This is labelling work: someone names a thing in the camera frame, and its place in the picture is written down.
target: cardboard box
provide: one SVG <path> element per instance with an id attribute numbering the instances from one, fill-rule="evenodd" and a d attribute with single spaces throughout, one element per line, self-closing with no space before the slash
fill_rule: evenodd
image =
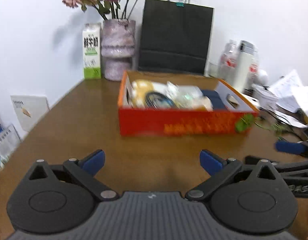
<path id="1" fill-rule="evenodd" d="M 143 79 L 166 84 L 194 85 L 218 93 L 226 109 L 197 111 L 188 109 L 132 108 L 128 104 L 131 83 Z M 223 80 L 190 74 L 147 73 L 124 74 L 118 96 L 120 134 L 123 136 L 245 133 L 254 123 L 258 110 Z"/>

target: triangular hole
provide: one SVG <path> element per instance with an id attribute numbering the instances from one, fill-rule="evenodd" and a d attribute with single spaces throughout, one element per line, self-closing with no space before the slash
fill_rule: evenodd
<path id="1" fill-rule="evenodd" d="M 262 168 L 258 177 L 261 179 L 276 179 L 274 174 L 271 172 L 268 166 L 265 166 Z"/>
<path id="2" fill-rule="evenodd" d="M 36 166 L 30 176 L 30 180 L 33 179 L 45 179 L 47 177 L 45 170 L 42 166 Z"/>

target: metal screw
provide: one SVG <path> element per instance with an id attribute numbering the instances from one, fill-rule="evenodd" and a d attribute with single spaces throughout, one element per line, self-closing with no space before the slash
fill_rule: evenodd
<path id="1" fill-rule="evenodd" d="M 204 192 L 202 192 L 201 190 L 198 190 L 198 189 L 191 190 L 187 194 L 188 194 L 188 196 L 190 196 L 192 198 L 200 198 L 200 197 L 204 196 Z"/>
<path id="2" fill-rule="evenodd" d="M 102 198 L 115 198 L 116 192 L 113 190 L 104 190 L 101 192 L 101 197 Z"/>

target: brown tabletop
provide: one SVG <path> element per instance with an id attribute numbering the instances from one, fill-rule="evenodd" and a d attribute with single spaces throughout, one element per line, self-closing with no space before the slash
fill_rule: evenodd
<path id="1" fill-rule="evenodd" d="M 96 149 L 106 153 L 104 168 L 96 178 L 115 191 L 180 191 L 208 178 L 200 167 L 199 152 L 208 149 L 223 158 L 256 155 L 282 162 L 302 157 L 278 153 L 276 137 L 257 126 L 248 135 L 185 137 L 121 137 L 118 127 L 119 83 L 83 81 L 66 95 L 34 127 L 0 173 L 0 239 L 13 228 L 6 203 L 13 190 L 37 159 L 61 164 L 83 158 Z M 291 232 L 305 239 L 308 233 L 308 199 L 299 199 L 299 211 Z"/>

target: milk carton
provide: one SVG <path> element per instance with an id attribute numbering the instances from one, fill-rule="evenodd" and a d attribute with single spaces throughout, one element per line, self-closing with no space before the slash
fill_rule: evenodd
<path id="1" fill-rule="evenodd" d="M 86 24 L 82 35 L 84 78 L 101 78 L 101 25 Z"/>

